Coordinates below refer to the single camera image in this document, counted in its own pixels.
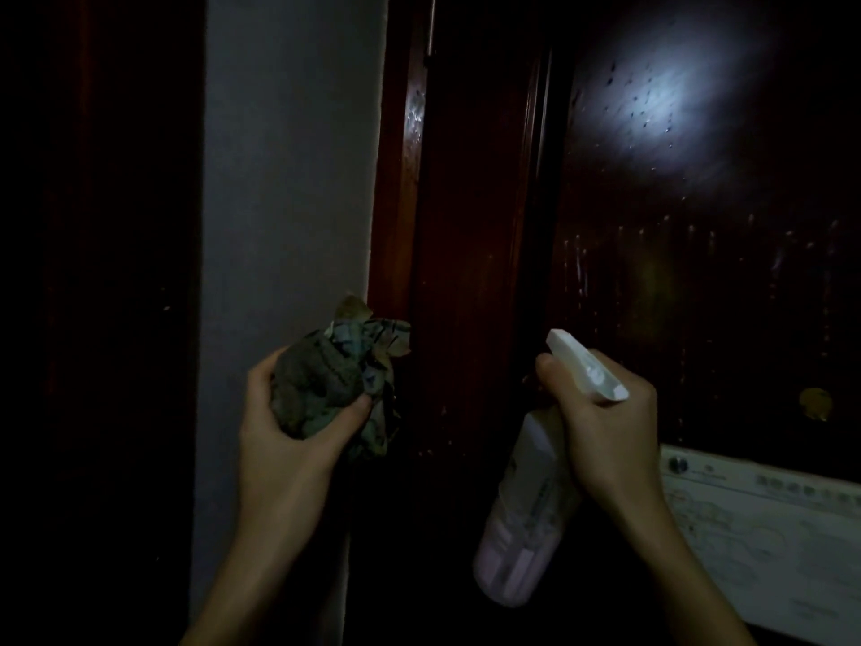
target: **person's right hand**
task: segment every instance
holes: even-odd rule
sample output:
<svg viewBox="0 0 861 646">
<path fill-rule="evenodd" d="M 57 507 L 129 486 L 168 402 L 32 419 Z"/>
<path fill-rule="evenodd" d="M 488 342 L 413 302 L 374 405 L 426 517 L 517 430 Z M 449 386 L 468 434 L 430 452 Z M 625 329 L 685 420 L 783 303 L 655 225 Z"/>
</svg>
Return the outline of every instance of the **person's right hand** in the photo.
<svg viewBox="0 0 861 646">
<path fill-rule="evenodd" d="M 665 505 L 658 469 L 658 398 L 647 380 L 600 351 L 591 353 L 628 389 L 627 401 L 596 406 L 550 354 L 535 360 L 535 372 L 559 402 L 576 478 L 624 530 L 633 527 L 631 522 L 648 521 Z"/>
</svg>

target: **spray bottle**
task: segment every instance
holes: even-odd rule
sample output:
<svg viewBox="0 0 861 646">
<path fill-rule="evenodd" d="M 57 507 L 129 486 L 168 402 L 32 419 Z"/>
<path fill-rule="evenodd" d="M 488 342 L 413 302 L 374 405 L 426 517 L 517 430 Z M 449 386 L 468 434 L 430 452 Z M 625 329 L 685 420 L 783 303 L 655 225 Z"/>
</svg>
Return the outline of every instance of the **spray bottle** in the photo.
<svg viewBox="0 0 861 646">
<path fill-rule="evenodd" d="M 619 379 L 570 333 L 553 329 L 547 345 L 593 401 L 628 398 Z M 475 555 L 473 574 L 481 590 L 503 606 L 526 603 L 582 500 L 565 453 L 559 407 L 527 413 Z"/>
</svg>

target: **cloth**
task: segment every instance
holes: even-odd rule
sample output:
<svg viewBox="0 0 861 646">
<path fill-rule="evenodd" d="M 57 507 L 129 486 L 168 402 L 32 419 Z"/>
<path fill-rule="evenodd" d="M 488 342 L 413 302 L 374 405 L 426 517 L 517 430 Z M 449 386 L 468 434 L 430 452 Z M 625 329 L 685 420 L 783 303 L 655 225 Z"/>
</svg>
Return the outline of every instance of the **cloth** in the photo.
<svg viewBox="0 0 861 646">
<path fill-rule="evenodd" d="M 286 434 L 305 439 L 365 392 L 374 404 L 346 451 L 350 461 L 385 456 L 398 419 L 391 359 L 409 352 L 407 322 L 375 319 L 364 301 L 350 294 L 328 327 L 309 333 L 278 358 L 272 412 Z"/>
</svg>

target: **finger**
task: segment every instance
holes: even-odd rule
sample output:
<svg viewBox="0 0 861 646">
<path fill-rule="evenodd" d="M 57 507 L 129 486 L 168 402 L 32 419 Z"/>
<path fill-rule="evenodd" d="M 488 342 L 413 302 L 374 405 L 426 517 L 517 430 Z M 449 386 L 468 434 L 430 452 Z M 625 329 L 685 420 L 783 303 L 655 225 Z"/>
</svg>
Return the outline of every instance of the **finger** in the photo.
<svg viewBox="0 0 861 646">
<path fill-rule="evenodd" d="M 368 421 L 372 404 L 367 394 L 360 394 L 313 439 L 325 445 L 324 448 L 333 456 L 333 460 L 337 460 L 350 438 Z"/>
<path fill-rule="evenodd" d="M 554 395 L 566 416 L 576 417 L 585 409 L 595 407 L 577 388 L 571 372 L 559 359 L 548 353 L 539 354 L 535 358 L 535 373 L 542 385 Z"/>
<path fill-rule="evenodd" d="M 601 361 L 601 364 L 609 369 L 609 372 L 614 375 L 617 379 L 619 379 L 622 383 L 633 383 L 637 380 L 640 380 L 640 376 L 632 372 L 630 369 L 625 368 L 623 365 L 620 365 L 618 362 L 607 356 L 606 354 L 598 351 L 597 349 L 589 349 L 589 352 Z"/>
<path fill-rule="evenodd" d="M 273 351 L 248 372 L 248 384 L 245 389 L 245 412 L 247 416 L 259 417 L 261 412 L 271 413 L 272 372 L 278 357 L 286 350 L 287 347 L 282 347 Z"/>
</svg>

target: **gold circular sticker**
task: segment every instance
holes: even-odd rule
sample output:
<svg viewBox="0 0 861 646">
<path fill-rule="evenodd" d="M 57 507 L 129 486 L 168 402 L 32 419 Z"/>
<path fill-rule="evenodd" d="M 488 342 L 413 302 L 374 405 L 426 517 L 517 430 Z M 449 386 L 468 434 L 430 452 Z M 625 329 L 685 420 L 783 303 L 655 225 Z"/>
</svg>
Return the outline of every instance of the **gold circular sticker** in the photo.
<svg viewBox="0 0 861 646">
<path fill-rule="evenodd" d="M 798 396 L 798 403 L 801 404 L 805 415 L 817 421 L 828 421 L 828 415 L 831 414 L 831 409 L 834 406 L 834 402 L 831 401 L 831 394 L 821 388 L 802 390 Z"/>
</svg>

